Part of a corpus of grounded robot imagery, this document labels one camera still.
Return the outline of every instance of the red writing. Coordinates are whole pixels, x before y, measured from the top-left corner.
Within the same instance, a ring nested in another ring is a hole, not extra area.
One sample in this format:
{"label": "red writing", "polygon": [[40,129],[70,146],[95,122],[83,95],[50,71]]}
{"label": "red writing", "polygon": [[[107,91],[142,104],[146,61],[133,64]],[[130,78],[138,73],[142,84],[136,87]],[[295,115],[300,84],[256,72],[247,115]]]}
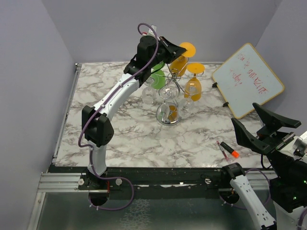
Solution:
{"label": "red writing", "polygon": [[249,74],[249,78],[253,79],[254,80],[254,85],[256,87],[256,89],[258,90],[258,93],[259,94],[263,94],[263,93],[266,93],[268,90],[266,88],[264,88],[262,86],[263,84],[263,81],[261,81],[258,77],[257,77],[257,74],[252,70],[250,69],[248,71],[248,74]]}
{"label": "red writing", "polygon": [[241,82],[241,74],[235,74],[234,73],[234,71],[231,69],[230,70],[230,73],[232,73],[232,78],[235,80],[235,82],[236,82],[236,84],[235,84],[235,86],[238,86],[238,85],[240,85],[240,84],[242,84],[242,82]]}

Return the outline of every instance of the yellow glass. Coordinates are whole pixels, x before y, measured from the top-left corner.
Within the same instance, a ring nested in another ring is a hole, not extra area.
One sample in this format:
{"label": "yellow glass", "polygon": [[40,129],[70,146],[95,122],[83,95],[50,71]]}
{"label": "yellow glass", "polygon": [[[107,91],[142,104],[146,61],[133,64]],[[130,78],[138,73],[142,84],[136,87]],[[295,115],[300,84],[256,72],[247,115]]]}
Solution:
{"label": "yellow glass", "polygon": [[[190,97],[193,101],[198,101],[201,98],[201,82],[196,78],[196,75],[203,73],[205,71],[205,66],[201,63],[191,63],[187,66],[187,69],[190,73],[194,74],[194,77],[187,82],[184,90],[184,97]],[[188,88],[194,88],[197,94],[193,94],[193,92],[190,92]]]}
{"label": "yellow glass", "polygon": [[171,72],[178,73],[179,76],[183,76],[187,69],[188,58],[184,56],[178,57],[175,61],[171,63],[169,68]]}

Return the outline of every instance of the marble tabletop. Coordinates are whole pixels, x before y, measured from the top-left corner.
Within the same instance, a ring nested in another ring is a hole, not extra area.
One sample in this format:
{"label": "marble tabletop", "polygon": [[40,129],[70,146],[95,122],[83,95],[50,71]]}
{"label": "marble tabletop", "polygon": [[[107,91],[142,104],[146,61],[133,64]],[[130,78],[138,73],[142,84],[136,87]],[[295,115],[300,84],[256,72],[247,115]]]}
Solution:
{"label": "marble tabletop", "polygon": [[[87,63],[82,65],[73,96],[56,166],[87,166],[88,149],[78,147],[81,132],[81,111],[93,106],[115,85],[127,63]],[[224,141],[240,153],[238,159],[228,154],[232,162],[245,168],[261,167],[260,155],[236,143],[229,108],[222,107],[224,99],[217,88],[212,88],[212,73],[219,65],[205,65],[202,97],[195,103],[193,114],[176,126],[163,126],[156,121],[160,104],[142,102],[144,85],[120,107],[112,120],[115,134],[107,146],[107,166],[121,167],[222,167],[227,165],[216,141]],[[184,86],[188,79],[181,79]],[[258,115],[253,112],[240,120],[255,134],[261,128]]]}

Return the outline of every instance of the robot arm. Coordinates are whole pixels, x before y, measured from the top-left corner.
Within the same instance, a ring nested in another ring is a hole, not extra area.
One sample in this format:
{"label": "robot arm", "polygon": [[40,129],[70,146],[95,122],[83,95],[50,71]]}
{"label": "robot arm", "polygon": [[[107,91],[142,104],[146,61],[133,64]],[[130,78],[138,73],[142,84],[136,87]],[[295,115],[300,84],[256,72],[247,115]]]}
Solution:
{"label": "robot arm", "polygon": [[[307,144],[293,132],[285,133],[278,130],[281,127],[297,128],[301,122],[275,114],[257,103],[253,103],[253,106],[265,126],[257,132],[257,137],[254,137],[239,120],[232,118],[237,143],[267,156],[278,176],[270,180],[270,194],[276,209],[277,229],[300,230],[302,225],[305,227],[307,225],[307,219],[300,223],[307,209],[307,159],[305,155]],[[260,222],[256,220],[255,213],[263,212],[265,209],[261,203],[255,201],[257,199],[250,196],[249,190],[242,186],[242,183],[246,185],[244,181],[247,179],[242,177],[239,183],[236,183],[235,180],[230,184],[242,198],[256,228],[259,229]]]}
{"label": "robot arm", "polygon": [[147,34],[141,37],[137,54],[112,90],[92,108],[85,106],[82,110],[82,129],[88,146],[93,147],[90,149],[93,162],[88,166],[93,174],[92,165],[99,176],[106,171],[106,145],[114,135],[111,120],[115,112],[150,77],[152,67],[160,62],[170,64],[186,52],[185,48],[170,43],[162,36],[153,37],[156,34],[151,27]]}

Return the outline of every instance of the gray wall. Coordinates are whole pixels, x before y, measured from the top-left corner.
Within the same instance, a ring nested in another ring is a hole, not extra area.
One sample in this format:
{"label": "gray wall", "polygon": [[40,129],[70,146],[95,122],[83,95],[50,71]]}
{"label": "gray wall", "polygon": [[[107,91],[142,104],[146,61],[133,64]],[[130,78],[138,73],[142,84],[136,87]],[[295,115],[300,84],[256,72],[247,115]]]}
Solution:
{"label": "gray wall", "polygon": [[193,43],[194,61],[224,61],[244,43],[257,44],[280,1],[42,0],[77,62],[130,60],[141,22],[175,44]]}
{"label": "gray wall", "polygon": [[257,50],[285,85],[285,91],[266,106],[298,119],[307,130],[307,1],[283,0],[261,37]]}
{"label": "gray wall", "polygon": [[27,227],[51,162],[74,61],[40,0],[0,5],[0,228]]}

